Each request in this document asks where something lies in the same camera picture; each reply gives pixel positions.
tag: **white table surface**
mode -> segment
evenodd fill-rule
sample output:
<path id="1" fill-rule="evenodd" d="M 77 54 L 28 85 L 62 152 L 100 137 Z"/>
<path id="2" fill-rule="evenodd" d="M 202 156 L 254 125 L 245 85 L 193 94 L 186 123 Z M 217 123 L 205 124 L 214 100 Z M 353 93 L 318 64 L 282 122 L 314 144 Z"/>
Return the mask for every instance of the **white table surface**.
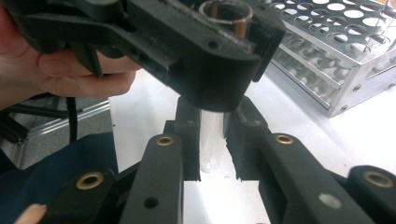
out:
<path id="1" fill-rule="evenodd" d="M 373 165 L 396 174 L 396 88 L 327 118 L 297 85 L 273 65 L 248 96 L 273 133 L 299 138 L 326 168 L 346 176 L 357 165 Z M 174 119 L 178 95 L 145 71 L 131 90 L 110 98 L 120 170 L 140 161 L 150 137 Z M 231 156 L 223 150 L 220 168 L 202 173 L 202 182 L 185 182 L 184 223 L 269 223 L 258 182 L 235 179 Z"/>

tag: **black cable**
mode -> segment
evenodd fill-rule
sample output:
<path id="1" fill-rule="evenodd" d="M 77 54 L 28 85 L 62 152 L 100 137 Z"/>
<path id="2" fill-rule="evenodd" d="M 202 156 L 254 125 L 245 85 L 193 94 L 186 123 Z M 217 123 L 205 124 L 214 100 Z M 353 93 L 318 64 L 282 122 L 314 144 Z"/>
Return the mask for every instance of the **black cable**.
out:
<path id="1" fill-rule="evenodd" d="M 67 112 L 69 117 L 69 130 L 70 130 L 69 143 L 72 143 L 77 140 L 77 132 L 78 132 L 76 98 L 66 97 L 66 105 L 67 105 Z"/>

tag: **glass test tube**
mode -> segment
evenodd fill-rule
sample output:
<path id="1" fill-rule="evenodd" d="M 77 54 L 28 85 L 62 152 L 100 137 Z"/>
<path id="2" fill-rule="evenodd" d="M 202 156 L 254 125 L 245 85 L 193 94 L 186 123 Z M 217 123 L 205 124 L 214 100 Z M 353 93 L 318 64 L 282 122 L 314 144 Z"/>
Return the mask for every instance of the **glass test tube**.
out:
<path id="1" fill-rule="evenodd" d="M 199 12 L 209 21 L 231 31 L 239 38 L 248 36 L 253 9 L 236 0 L 210 0 L 202 3 Z M 226 147 L 222 133 L 223 113 L 201 111 L 200 165 L 210 173 L 219 168 Z"/>

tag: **metal screw hole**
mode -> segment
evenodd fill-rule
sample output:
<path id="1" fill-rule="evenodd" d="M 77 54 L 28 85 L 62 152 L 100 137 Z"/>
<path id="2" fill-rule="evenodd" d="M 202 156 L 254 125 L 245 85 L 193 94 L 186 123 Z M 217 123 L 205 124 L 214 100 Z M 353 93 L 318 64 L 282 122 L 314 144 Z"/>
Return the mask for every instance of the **metal screw hole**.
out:
<path id="1" fill-rule="evenodd" d="M 161 137 L 157 140 L 157 145 L 166 147 L 172 145 L 174 143 L 174 139 L 169 136 Z"/>
<path id="2" fill-rule="evenodd" d="M 284 144 L 284 145 L 290 145 L 294 142 L 294 140 L 291 137 L 288 137 L 286 135 L 277 135 L 275 140 L 280 143 L 280 144 Z"/>
<path id="3" fill-rule="evenodd" d="M 78 189 L 94 189 L 98 187 L 104 180 L 104 176 L 100 172 L 91 172 L 79 178 L 76 187 Z"/>
<path id="4" fill-rule="evenodd" d="M 389 177 L 376 171 L 367 171 L 364 173 L 364 178 L 380 188 L 389 189 L 393 187 L 393 182 Z"/>

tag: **metal test tube rack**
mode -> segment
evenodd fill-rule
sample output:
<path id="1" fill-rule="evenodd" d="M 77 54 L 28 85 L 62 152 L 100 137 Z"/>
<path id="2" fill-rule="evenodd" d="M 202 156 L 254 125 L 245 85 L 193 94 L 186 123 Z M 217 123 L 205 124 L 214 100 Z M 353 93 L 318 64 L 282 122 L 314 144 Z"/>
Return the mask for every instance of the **metal test tube rack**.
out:
<path id="1" fill-rule="evenodd" d="M 327 116 L 396 83 L 396 20 L 369 0 L 261 0 L 287 32 L 272 63 L 317 102 Z"/>

